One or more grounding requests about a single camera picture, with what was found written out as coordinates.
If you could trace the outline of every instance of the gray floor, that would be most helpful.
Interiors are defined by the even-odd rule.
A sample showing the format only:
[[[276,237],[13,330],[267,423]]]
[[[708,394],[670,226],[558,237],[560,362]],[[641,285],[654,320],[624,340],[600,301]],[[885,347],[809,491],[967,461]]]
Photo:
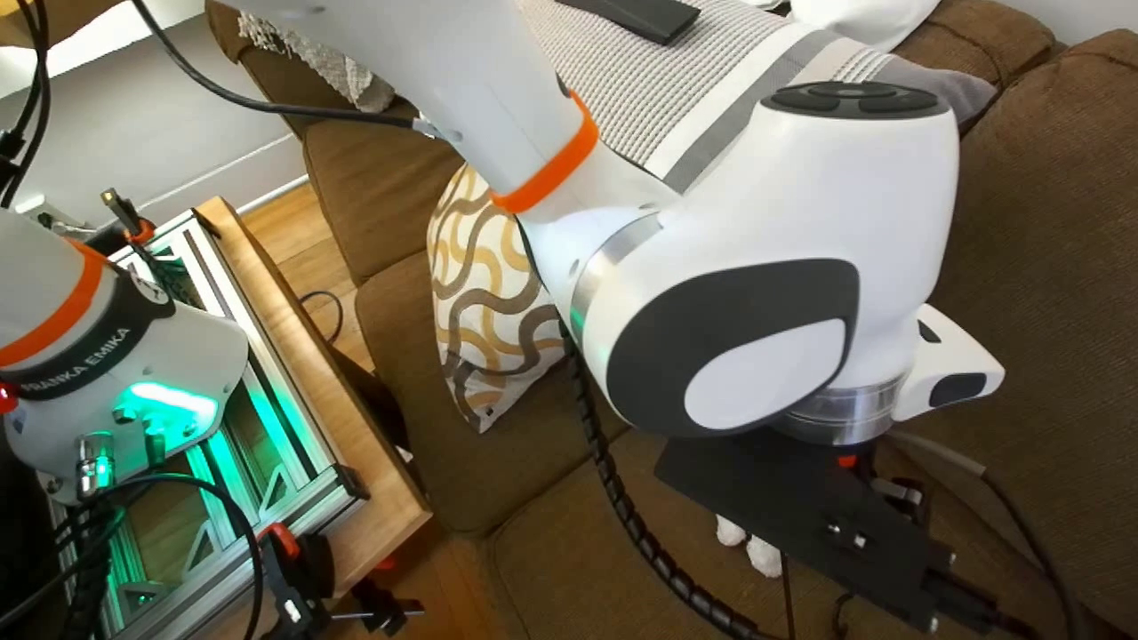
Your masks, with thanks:
[[[171,34],[208,79],[256,96],[203,19]],[[0,124],[16,116],[20,98],[0,98]],[[53,79],[47,142],[16,200],[43,196],[63,218],[99,226],[109,220],[99,206],[109,185],[146,218],[167,220],[206,196],[246,206],[293,176],[303,160],[280,116],[208,96],[158,41],[141,38]]]

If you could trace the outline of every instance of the green light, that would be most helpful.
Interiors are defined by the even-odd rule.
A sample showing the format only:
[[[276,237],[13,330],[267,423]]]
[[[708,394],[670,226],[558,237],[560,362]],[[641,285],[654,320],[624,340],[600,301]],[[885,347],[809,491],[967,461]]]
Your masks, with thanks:
[[[184,419],[184,412],[200,425],[208,425],[214,414],[216,414],[216,400],[214,398],[203,398],[203,394],[190,394],[190,392],[176,392],[176,386],[167,386],[167,382],[132,382],[127,394],[171,410],[176,414],[176,423]]]
[[[583,309],[568,309],[568,330],[578,336],[583,333]]]
[[[114,412],[118,419],[141,423],[148,461],[158,461],[208,435],[216,400],[146,381],[119,392]]]
[[[97,476],[97,488],[114,488],[114,459],[109,459],[109,450],[99,450],[91,476]]]

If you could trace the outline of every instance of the orange stripe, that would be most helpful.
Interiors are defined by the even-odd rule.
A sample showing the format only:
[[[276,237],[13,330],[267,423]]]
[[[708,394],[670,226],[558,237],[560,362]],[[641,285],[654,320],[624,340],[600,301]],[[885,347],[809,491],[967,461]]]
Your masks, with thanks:
[[[550,196],[595,151],[595,145],[600,142],[600,129],[590,105],[574,93],[568,93],[568,98],[578,105],[574,135],[525,185],[517,185],[514,193],[493,196],[493,206],[507,213],[525,213],[545,196]]]
[[[139,220],[139,235],[132,235],[132,231],[119,231],[124,237],[127,237],[127,244],[146,244],[146,240],[154,240],[154,220]]]
[[[75,240],[75,250],[81,257],[81,275],[77,275],[72,296],[39,326],[31,326],[23,336],[0,347],[0,368],[16,366],[16,362],[31,360],[34,352],[55,345],[91,305],[99,281],[104,281],[104,257],[91,251],[87,244],[77,244],[77,240]]]
[[[283,522],[272,522],[267,533],[276,537],[283,560],[299,560],[305,553]]]

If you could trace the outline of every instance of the white device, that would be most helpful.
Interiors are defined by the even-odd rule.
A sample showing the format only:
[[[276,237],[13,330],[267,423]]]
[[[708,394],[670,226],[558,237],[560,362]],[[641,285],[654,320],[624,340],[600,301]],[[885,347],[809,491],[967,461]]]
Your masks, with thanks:
[[[631,425],[714,438],[796,410],[800,438],[855,445],[936,406],[900,398],[928,392],[917,314],[956,193],[956,121],[924,93],[815,84],[756,102],[679,200],[600,142],[510,0],[231,4],[337,45],[427,115],[517,213]]]
[[[214,435],[246,333],[99,251],[0,213],[0,419],[55,500],[77,500]]]

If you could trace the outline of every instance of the black remote control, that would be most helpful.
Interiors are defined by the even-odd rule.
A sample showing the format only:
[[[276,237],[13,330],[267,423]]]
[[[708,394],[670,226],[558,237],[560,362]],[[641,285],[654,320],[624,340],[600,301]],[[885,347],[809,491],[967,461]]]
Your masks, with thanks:
[[[682,0],[558,0],[558,4],[600,13],[611,26],[622,26],[650,41],[670,41],[679,32],[686,32],[701,19],[701,11]]]

